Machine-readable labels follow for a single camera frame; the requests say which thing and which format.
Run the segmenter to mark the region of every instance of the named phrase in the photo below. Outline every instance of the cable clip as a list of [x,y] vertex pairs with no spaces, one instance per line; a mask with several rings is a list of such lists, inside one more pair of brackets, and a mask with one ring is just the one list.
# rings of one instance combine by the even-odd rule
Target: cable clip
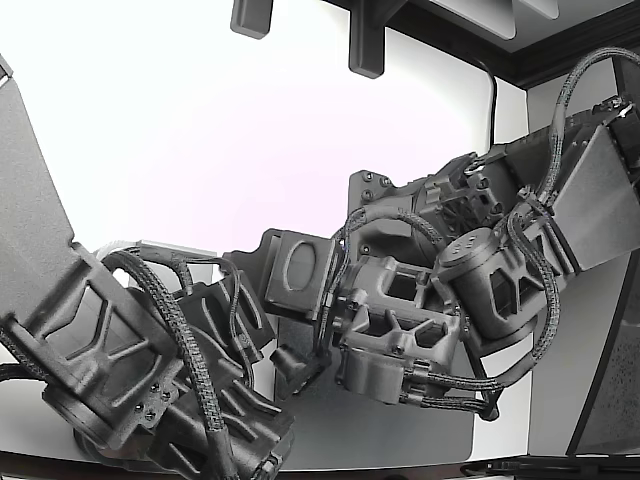
[[536,194],[531,186],[527,185],[526,187],[522,187],[518,192],[518,197],[526,202],[533,209],[533,211],[545,218],[549,218],[549,212],[540,202],[540,200],[538,200],[538,197],[536,197]]

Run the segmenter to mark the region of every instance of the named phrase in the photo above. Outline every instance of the cylindrical motor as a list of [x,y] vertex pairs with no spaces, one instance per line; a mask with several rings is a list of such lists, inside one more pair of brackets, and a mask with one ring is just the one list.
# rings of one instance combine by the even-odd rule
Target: cylindrical motor
[[[544,220],[532,223],[525,235],[562,277]],[[476,229],[452,242],[439,256],[435,276],[453,288],[482,339],[500,342],[501,348],[528,334],[545,306],[538,272],[506,233],[499,236],[489,228]]]

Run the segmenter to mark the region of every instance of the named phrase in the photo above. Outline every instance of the black shelf bracket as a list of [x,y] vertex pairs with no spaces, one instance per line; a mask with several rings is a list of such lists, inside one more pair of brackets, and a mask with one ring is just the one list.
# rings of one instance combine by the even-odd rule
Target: black shelf bracket
[[385,27],[408,0],[353,0],[349,69],[368,78],[384,73]]
[[231,30],[259,40],[269,33],[272,14],[273,0],[234,0]]
[[[338,2],[351,11],[349,69],[368,78],[384,73],[385,27],[409,0]],[[234,0],[231,30],[261,39],[271,29],[273,0]]]

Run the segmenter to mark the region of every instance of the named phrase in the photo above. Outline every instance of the white backdrop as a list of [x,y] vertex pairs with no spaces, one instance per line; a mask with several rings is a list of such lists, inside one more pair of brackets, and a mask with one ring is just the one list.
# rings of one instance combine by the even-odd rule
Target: white backdrop
[[[345,11],[276,0],[272,32],[256,41],[230,31],[231,6],[0,0],[0,52],[89,249],[146,238],[253,250],[270,227],[328,235],[346,214],[351,173],[400,185],[485,152],[482,71],[388,31],[386,73],[366,79],[347,68]],[[527,133],[526,94],[502,82],[496,133]],[[77,458],[40,390],[0,387],[0,449]],[[528,404],[509,411],[491,432],[506,454],[524,453],[526,440],[498,432],[526,424]]]

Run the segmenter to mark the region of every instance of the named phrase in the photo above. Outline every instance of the dark gray robot arm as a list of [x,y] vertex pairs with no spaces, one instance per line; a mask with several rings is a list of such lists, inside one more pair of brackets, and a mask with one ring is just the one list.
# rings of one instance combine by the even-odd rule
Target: dark gray robot arm
[[[268,231],[255,252],[225,255],[231,263],[191,258],[222,264],[227,278],[191,286],[185,277],[170,294],[144,262],[178,259],[184,273],[180,252],[157,258],[161,249],[137,245],[102,262],[73,242],[5,67],[0,59],[0,340],[105,463],[272,478],[293,419],[251,389],[250,365],[273,338],[267,314],[313,331],[309,352],[280,345],[272,357],[282,396],[303,391],[333,345],[336,380],[352,392],[494,419],[502,389],[549,346],[566,283],[640,246],[640,120],[632,99],[615,97],[567,119],[551,191],[538,187],[556,171],[546,131],[405,187],[359,172],[349,220],[332,238]],[[111,271],[126,265],[146,287],[120,286]],[[481,358],[530,334],[545,307],[536,348],[486,378]],[[475,378],[452,375],[460,342]]]
[[[336,381],[350,391],[496,418],[502,389],[550,345],[567,283],[640,246],[638,132],[626,96],[566,119],[562,168],[547,204],[536,195],[549,169],[544,129],[400,188],[358,172],[350,180],[351,223],[333,238],[269,231],[255,252],[227,254],[268,313],[313,327],[312,351],[280,345],[272,357],[286,385],[280,394],[303,390],[322,370],[333,337],[342,352]],[[527,337],[539,317],[546,328],[534,350],[487,379],[482,357]],[[451,376],[459,342],[474,379]],[[448,396],[454,388],[482,391],[484,401]]]

